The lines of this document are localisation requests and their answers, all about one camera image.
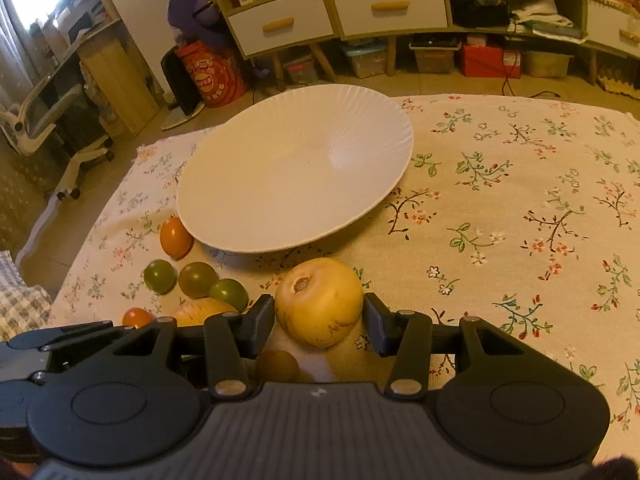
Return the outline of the dark green cherry tomato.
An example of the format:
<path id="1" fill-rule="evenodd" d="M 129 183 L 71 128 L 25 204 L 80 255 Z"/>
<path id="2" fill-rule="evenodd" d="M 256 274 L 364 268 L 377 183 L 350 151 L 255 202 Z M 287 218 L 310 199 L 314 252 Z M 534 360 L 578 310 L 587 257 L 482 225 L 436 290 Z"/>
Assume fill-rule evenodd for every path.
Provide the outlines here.
<path id="1" fill-rule="evenodd" d="M 248 292 L 245 287 L 233 278 L 221 278 L 209 289 L 209 297 L 230 304 L 235 310 L 242 312 L 248 305 Z"/>

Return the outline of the large yellow apple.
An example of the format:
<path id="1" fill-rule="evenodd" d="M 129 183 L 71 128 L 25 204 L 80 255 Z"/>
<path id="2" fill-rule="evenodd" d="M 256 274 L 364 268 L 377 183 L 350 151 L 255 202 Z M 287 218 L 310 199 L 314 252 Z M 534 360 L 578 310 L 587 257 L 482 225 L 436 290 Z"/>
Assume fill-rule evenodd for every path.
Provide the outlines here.
<path id="1" fill-rule="evenodd" d="M 227 312 L 236 313 L 238 310 L 215 298 L 201 298 L 184 302 L 170 316 L 177 321 L 178 327 L 188 327 L 203 325 L 210 316 Z"/>

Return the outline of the brownish green tomato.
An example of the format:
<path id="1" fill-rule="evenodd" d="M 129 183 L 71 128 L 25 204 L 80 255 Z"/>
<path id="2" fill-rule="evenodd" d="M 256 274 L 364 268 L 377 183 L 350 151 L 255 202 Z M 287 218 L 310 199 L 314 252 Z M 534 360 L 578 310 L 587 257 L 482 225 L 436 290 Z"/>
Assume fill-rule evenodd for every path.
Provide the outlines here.
<path id="1" fill-rule="evenodd" d="M 201 261 L 187 264 L 178 275 L 181 291 L 191 299 L 208 297 L 210 289 L 218 280 L 218 274 L 214 268 Z"/>

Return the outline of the red orange tomato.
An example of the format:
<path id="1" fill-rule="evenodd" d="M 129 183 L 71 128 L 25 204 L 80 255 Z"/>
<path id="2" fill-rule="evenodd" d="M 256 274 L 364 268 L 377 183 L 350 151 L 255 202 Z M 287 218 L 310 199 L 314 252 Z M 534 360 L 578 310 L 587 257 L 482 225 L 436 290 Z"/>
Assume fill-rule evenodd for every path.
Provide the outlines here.
<path id="1" fill-rule="evenodd" d="M 141 328 L 152 323 L 154 320 L 155 316 L 142 308 L 131 308 L 122 316 L 122 324 L 134 326 L 134 328 Z"/>

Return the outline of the orange cherry tomato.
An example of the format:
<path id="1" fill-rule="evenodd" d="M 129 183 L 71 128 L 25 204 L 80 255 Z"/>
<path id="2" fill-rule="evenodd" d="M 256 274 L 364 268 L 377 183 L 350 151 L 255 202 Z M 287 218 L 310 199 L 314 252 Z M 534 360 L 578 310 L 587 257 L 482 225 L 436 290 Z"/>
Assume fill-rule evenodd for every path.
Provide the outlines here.
<path id="1" fill-rule="evenodd" d="M 170 216 L 160 227 L 160 247 L 171 259 L 184 258 L 190 252 L 193 243 L 193 236 L 176 216 Z"/>

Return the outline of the floral tablecloth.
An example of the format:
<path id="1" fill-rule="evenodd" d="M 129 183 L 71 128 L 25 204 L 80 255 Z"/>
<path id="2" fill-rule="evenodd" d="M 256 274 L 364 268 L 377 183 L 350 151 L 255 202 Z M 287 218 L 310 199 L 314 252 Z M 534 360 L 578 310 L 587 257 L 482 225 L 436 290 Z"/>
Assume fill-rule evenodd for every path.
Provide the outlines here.
<path id="1" fill-rule="evenodd" d="M 337 258 L 363 292 L 390 310 L 457 325 L 484 318 L 568 368 L 603 393 L 611 415 L 597 460 L 639 461 L 639 121 L 607 108 L 501 96 L 395 98 L 413 131 L 413 150 L 398 185 L 363 218 L 324 240 L 266 254 L 237 254 L 195 243 L 182 261 L 204 261 L 248 292 L 251 305 L 277 290 L 306 260 Z M 189 159 L 204 141 L 222 138 L 266 102 L 223 126 L 138 149 L 137 158 L 82 245 L 52 307 L 52 325 L 122 322 L 130 308 L 168 315 L 189 299 L 177 285 L 157 295 L 143 281 L 160 248 L 160 226 L 177 215 L 176 193 Z M 311 184 L 250 176 L 286 125 L 269 114 L 248 129 L 240 154 L 206 179 L 215 200 L 205 221 L 227 211 L 275 226 L 303 220 L 291 207 L 271 213 L 268 198 L 297 205 Z M 303 378 L 372 380 L 390 371 L 360 326 L 328 350 L 296 344 L 276 323 L 268 347 L 295 356 Z"/>

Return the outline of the red orange snack bag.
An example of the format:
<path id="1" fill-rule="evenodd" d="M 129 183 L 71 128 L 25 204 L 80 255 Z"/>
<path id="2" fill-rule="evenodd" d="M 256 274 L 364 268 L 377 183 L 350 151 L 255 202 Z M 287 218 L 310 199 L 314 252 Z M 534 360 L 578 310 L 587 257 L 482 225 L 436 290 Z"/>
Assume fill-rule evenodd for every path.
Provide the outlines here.
<path id="1" fill-rule="evenodd" d="M 208 108 L 219 108 L 242 98 L 248 90 L 242 58 L 227 46 L 213 48 L 202 40 L 176 50 L 189 77 Z"/>

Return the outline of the white office chair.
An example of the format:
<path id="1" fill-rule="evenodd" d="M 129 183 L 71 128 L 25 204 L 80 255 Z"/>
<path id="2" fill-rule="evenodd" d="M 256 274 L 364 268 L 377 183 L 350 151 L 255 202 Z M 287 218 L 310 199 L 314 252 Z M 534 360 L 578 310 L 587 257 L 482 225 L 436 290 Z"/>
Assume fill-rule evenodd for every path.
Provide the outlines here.
<path id="1" fill-rule="evenodd" d="M 10 147 L 18 154 L 32 156 L 41 148 L 47 138 L 55 133 L 58 121 L 63 117 L 77 100 L 86 96 L 81 84 L 74 84 L 67 90 L 39 119 L 33 127 L 28 122 L 28 112 L 41 90 L 47 85 L 51 77 L 47 76 L 36 84 L 21 104 L 14 103 L 7 110 L 1 107 L 1 131 L 8 140 Z M 70 156 L 70 161 L 62 175 L 54 194 L 58 200 L 70 197 L 78 200 L 80 189 L 78 177 L 81 166 L 86 162 L 105 157 L 109 162 L 115 155 L 111 151 L 113 140 L 108 134 L 100 136 L 98 140 Z"/>

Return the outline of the clear storage box teal lid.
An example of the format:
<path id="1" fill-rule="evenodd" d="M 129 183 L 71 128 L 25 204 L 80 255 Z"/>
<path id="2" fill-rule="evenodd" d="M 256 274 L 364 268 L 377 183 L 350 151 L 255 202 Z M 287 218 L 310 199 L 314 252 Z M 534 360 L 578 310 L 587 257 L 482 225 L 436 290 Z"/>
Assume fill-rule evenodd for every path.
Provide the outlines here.
<path id="1" fill-rule="evenodd" d="M 386 73 L 386 42 L 373 41 L 368 44 L 358 44 L 358 46 L 341 44 L 340 49 L 357 78 L 369 78 Z"/>

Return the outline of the wooden desk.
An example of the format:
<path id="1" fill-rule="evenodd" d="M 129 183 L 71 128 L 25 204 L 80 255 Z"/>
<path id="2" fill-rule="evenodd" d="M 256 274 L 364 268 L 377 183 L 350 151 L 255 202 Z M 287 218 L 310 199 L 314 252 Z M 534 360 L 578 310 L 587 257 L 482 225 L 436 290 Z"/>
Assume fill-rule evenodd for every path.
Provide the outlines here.
<path id="1" fill-rule="evenodd" d="M 60 64 L 40 80 L 43 88 L 54 84 L 61 90 L 64 73 L 67 80 L 80 75 L 79 63 L 85 64 L 128 136 L 137 136 L 157 115 L 154 76 L 122 20 L 103 22 L 77 38 Z"/>

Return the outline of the red box under cabinet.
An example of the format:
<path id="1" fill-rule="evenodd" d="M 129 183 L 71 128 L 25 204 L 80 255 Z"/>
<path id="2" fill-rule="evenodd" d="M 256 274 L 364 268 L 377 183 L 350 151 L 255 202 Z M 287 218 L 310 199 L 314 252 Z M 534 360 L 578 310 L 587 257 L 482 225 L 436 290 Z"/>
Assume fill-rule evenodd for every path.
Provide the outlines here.
<path id="1" fill-rule="evenodd" d="M 518 79 L 522 72 L 521 52 L 464 44 L 461 48 L 461 70 L 465 77 Z"/>

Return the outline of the white drawer cabinet left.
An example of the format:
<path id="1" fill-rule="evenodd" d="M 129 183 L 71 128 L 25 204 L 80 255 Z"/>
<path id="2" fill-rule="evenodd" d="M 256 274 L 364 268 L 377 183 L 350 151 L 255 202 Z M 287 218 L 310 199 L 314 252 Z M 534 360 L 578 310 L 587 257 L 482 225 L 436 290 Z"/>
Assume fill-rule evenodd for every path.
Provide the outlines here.
<path id="1" fill-rule="evenodd" d="M 247 58 L 334 35 L 323 0 L 273 0 L 231 15 L 229 24 Z"/>

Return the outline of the white drawer cabinet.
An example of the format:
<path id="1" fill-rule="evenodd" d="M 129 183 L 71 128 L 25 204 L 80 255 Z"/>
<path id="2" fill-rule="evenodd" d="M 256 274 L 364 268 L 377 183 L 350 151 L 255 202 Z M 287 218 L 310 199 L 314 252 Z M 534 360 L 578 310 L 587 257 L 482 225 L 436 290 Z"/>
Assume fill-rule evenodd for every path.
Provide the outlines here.
<path id="1" fill-rule="evenodd" d="M 346 38 L 448 26 L 445 0 L 333 1 Z"/>
<path id="2" fill-rule="evenodd" d="M 334 35 L 323 0 L 273 0 L 231 15 L 229 24 L 247 58 Z"/>

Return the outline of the purple plush toy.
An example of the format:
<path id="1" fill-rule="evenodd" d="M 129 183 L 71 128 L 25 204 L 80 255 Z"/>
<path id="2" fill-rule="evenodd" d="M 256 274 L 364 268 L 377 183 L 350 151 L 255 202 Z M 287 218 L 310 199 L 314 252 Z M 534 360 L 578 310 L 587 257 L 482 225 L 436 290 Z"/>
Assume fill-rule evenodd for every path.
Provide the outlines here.
<path id="1" fill-rule="evenodd" d="M 169 0 L 168 24 L 180 32 L 186 42 L 201 40 L 206 46 L 220 48 L 224 45 L 224 34 L 216 32 L 220 20 L 214 0 Z"/>

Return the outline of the long low tv cabinet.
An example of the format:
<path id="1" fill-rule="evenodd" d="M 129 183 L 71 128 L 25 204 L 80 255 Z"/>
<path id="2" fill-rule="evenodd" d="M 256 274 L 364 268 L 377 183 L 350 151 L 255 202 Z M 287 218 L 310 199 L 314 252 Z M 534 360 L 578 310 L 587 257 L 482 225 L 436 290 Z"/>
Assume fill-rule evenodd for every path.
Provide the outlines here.
<path id="1" fill-rule="evenodd" d="M 593 84 L 639 90 L 639 0 L 448 0 L 455 28 L 576 55 Z"/>

